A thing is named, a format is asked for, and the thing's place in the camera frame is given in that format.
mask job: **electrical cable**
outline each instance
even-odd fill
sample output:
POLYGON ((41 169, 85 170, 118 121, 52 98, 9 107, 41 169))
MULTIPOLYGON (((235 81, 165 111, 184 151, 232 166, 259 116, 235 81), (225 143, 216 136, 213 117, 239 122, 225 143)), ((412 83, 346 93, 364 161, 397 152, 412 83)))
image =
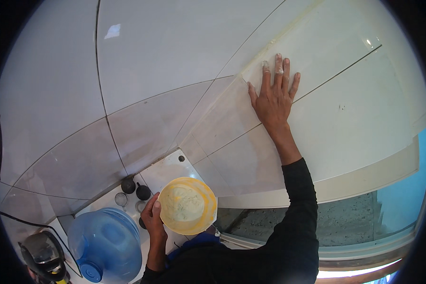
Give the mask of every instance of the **electrical cable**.
POLYGON ((23 223, 23 224, 27 224, 27 225, 30 225, 30 226, 43 227, 43 228, 49 228, 49 229, 52 229, 52 230, 55 232, 55 234, 57 235, 58 239, 59 239, 59 240, 62 242, 62 244, 65 246, 65 248, 66 248, 66 250, 68 251, 68 253, 69 253, 69 254, 71 255, 71 257, 73 258, 74 263, 76 264, 77 269, 79 270, 79 273, 80 273, 80 274, 78 274, 78 273, 76 272, 76 270, 74 270, 71 266, 69 266, 68 262, 67 262, 67 261, 66 261, 66 259, 65 259, 65 263, 66 263, 66 265, 68 265, 68 267, 69 267, 69 268, 71 268, 71 270, 73 270, 73 271, 74 271, 74 273, 75 273, 75 274, 77 274, 80 278, 84 278, 84 277, 82 276, 82 273, 80 272, 79 264, 77 264, 76 259, 74 258, 73 254, 71 253, 71 251, 69 250, 69 248, 65 245, 65 242, 63 242, 62 238, 58 235, 57 231, 56 231, 53 227, 51 227, 51 226, 49 226, 49 225, 42 225, 42 224, 35 224, 35 223, 27 222, 27 221, 21 220, 21 219, 19 219, 19 218, 16 218, 16 217, 14 217, 14 216, 11 216, 11 215, 8 215, 8 214, 6 214, 6 213, 3 213, 3 212, 1 212, 1 211, 0 211, 0 215, 3 215, 3 216, 5 216, 5 217, 8 217, 8 218, 10 218, 10 219, 13 219, 13 220, 15 220, 15 221, 17 221, 17 222, 20 222, 20 223, 23 223))

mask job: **yellow bowl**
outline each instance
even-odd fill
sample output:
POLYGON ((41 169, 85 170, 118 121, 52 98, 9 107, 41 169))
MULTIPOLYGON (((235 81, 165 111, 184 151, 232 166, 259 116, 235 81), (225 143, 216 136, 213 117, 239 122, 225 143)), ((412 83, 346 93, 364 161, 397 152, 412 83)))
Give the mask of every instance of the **yellow bowl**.
POLYGON ((217 203, 210 187, 198 179, 182 177, 169 182, 158 196, 161 220, 182 235, 205 231, 216 220, 217 203))

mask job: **blue fabric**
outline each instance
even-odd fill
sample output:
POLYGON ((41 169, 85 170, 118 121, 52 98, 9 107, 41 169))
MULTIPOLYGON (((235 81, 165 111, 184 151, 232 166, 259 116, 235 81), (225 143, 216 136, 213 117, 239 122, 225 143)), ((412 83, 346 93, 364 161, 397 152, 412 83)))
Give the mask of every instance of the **blue fabric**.
POLYGON ((188 249, 192 249, 198 246, 204 246, 209 244, 214 245, 220 243, 221 241, 219 237, 216 237, 215 235, 209 234, 207 232, 201 232, 192 240, 185 242, 181 247, 169 253, 169 255, 167 256, 167 261, 170 264, 170 262, 172 262, 172 260, 174 260, 180 253, 187 251, 188 249))

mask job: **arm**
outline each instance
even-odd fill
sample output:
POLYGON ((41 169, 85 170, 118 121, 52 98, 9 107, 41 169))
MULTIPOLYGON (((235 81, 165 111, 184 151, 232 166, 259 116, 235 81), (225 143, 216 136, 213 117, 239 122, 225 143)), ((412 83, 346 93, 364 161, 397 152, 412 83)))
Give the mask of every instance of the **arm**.
POLYGON ((147 266, 142 277, 142 283, 149 283, 158 278, 165 270, 167 233, 159 217, 161 203, 156 201, 159 192, 148 201, 140 217, 150 235, 150 250, 148 252, 147 266))
POLYGON ((316 193, 307 165, 295 144, 287 122, 300 83, 300 73, 295 74, 293 85, 289 89, 290 61, 287 58, 283 61, 280 54, 276 55, 275 61, 273 85, 270 85, 271 71, 268 64, 264 62, 262 65, 263 79, 259 97, 253 85, 248 82, 251 104, 281 158, 284 181, 290 197, 290 207, 286 216, 275 226, 267 245, 284 250, 306 244, 308 250, 317 254, 316 193))

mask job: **blue bottle cap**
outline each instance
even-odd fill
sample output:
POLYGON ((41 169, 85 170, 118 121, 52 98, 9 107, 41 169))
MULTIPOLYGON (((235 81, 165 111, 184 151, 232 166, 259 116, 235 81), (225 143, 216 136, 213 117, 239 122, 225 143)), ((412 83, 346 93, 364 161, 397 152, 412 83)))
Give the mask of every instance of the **blue bottle cap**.
POLYGON ((80 272, 90 282, 98 283, 102 280, 102 269, 90 261, 85 261, 80 265, 80 272))

